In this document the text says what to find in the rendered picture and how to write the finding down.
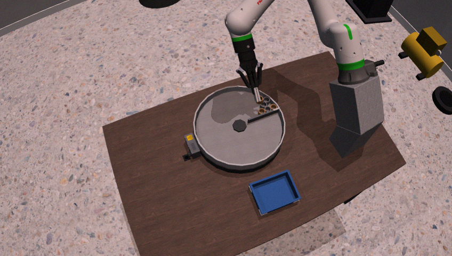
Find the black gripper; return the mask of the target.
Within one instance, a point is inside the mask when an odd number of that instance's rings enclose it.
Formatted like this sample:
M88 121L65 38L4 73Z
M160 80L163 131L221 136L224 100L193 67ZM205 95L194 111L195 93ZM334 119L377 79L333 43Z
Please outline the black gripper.
M252 94L256 102L261 101L259 95L259 85L262 83L262 67L263 63L257 61L254 50L248 53L239 54L238 58L240 62L240 67L236 72L240 75L245 85L252 89ZM248 61L250 60L250 61ZM256 66L257 66L257 77L256 77ZM246 72L248 80L242 73L242 69Z

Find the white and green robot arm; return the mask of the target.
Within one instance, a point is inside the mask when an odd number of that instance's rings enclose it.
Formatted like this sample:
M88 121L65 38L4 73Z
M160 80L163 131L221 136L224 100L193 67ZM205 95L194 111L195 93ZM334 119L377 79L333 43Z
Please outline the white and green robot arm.
M255 49L252 28L275 0L244 0L225 16L235 53L244 54ZM364 60L358 27L353 23L340 22L329 0L307 0L321 42L334 50L339 69L338 82L354 85L377 76L377 66L384 60ZM364 64L365 63L365 64Z

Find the blue rectangular tray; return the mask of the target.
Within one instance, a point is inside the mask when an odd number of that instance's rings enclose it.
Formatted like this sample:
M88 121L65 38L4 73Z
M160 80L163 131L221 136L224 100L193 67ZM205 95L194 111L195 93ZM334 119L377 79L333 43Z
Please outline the blue rectangular tray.
M299 201L300 194L288 171L249 183L260 216ZM292 200L292 201L291 201Z

